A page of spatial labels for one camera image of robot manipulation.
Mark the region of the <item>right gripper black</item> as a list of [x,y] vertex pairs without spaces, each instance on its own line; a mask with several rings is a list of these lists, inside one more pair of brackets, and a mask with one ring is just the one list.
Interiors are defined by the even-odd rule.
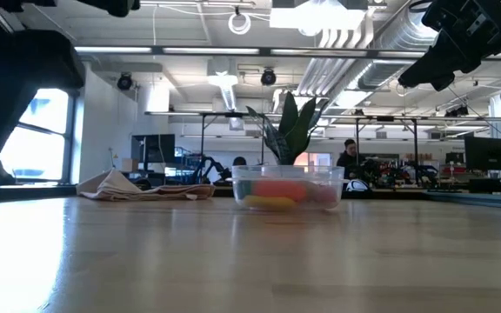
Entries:
[[455,71],[469,73],[481,59],[501,52],[501,0],[436,0],[422,18],[436,42],[398,78],[403,87],[429,83],[442,91]]

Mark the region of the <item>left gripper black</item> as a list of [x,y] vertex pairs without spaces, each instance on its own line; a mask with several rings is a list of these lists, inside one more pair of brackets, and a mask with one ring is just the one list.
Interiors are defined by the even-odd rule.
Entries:
[[80,3],[107,11],[114,17],[127,17],[132,10],[139,10],[140,0],[77,0]]

